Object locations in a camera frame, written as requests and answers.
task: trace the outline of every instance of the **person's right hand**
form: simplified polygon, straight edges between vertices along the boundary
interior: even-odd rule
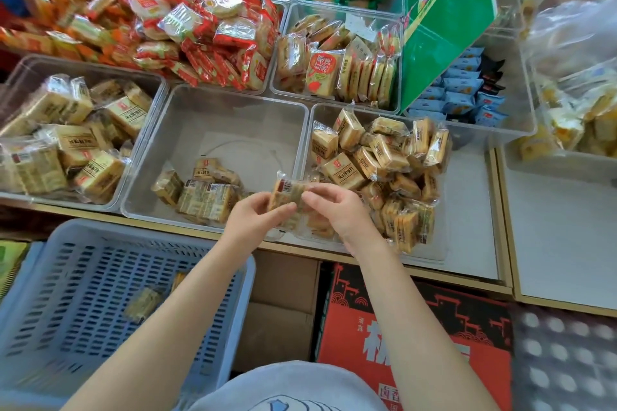
[[[355,192],[334,184],[316,183],[307,187],[302,200],[330,221],[352,255],[356,256],[367,244],[382,240]]]

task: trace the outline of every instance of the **display shelf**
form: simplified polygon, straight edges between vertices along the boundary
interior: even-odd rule
[[[449,223],[449,253],[443,264],[405,258],[403,262],[406,270],[418,278],[510,296],[512,277],[505,243],[495,157],[492,153],[487,156],[454,153],[450,166],[448,174],[451,178],[446,182],[447,192],[456,197],[449,199],[452,205],[449,206],[452,213]],[[8,200],[0,201],[0,204],[211,240],[220,238],[219,233],[128,219],[113,214],[52,205],[29,205],[26,202]],[[348,254],[328,250],[328,244],[310,243],[290,235],[277,242],[265,241],[259,248],[312,259],[357,264]]]
[[[617,317],[617,189],[514,171],[497,154],[517,301]]]

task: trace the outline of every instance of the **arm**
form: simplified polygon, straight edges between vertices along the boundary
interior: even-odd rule
[[[220,241],[62,411],[168,411],[174,406],[231,277],[268,230],[296,210],[291,203],[263,214],[269,197],[258,193],[234,207]]]
[[[329,219],[360,264],[403,408],[498,411],[397,255],[375,229],[358,196],[332,184],[309,189],[303,200]]]

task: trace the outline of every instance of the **green cardboard sign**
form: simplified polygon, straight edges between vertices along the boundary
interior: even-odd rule
[[[496,0],[406,0],[405,8],[401,111],[497,16]]]

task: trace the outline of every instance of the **person's left hand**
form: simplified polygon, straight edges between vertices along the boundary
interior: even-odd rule
[[[279,226],[297,210],[288,203],[266,212],[270,192],[259,192],[239,201],[227,220],[220,243],[246,261],[272,228]]]

